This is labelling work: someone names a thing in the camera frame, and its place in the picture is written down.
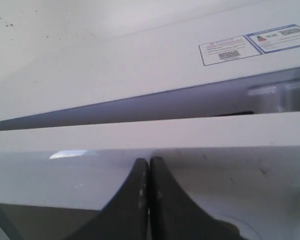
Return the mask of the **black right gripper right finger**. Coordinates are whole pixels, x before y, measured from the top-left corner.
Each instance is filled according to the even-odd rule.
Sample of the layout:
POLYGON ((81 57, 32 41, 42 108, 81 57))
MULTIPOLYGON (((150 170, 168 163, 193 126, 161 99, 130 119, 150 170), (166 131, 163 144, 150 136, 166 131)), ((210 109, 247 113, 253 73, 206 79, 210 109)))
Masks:
POLYGON ((164 159, 149 163, 149 217, 154 240, 241 240, 202 210, 183 190, 164 159))

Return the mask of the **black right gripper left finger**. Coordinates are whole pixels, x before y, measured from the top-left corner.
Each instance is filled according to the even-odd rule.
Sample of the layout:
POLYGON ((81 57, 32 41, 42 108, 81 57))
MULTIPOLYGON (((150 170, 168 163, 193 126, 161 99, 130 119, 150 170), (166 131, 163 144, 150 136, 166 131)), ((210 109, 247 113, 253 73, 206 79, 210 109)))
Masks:
POLYGON ((67 240, 145 240, 148 230, 147 181, 149 164, 138 158, 124 183, 98 212, 67 240))

